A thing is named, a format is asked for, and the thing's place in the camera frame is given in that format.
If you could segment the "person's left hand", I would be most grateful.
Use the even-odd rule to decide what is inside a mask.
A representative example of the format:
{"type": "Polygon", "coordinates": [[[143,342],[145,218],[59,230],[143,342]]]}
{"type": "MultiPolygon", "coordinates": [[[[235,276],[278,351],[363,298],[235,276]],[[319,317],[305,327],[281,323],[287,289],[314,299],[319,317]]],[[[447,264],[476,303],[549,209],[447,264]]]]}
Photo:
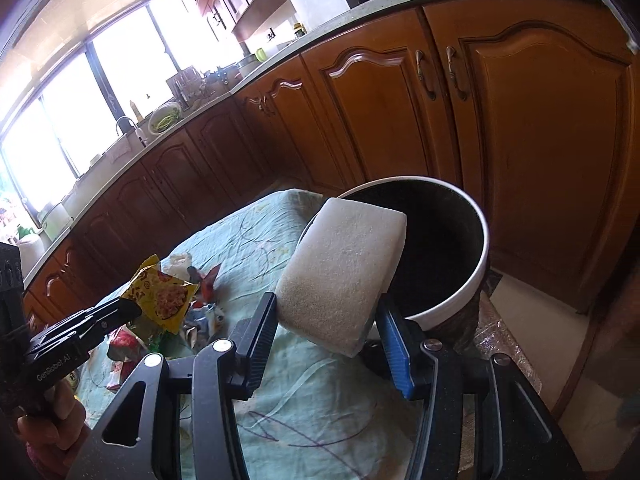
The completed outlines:
{"type": "Polygon", "coordinates": [[[17,430],[43,478],[65,479],[91,429],[86,409],[66,379],[55,386],[51,401],[56,420],[25,415],[17,419],[17,430]]]}

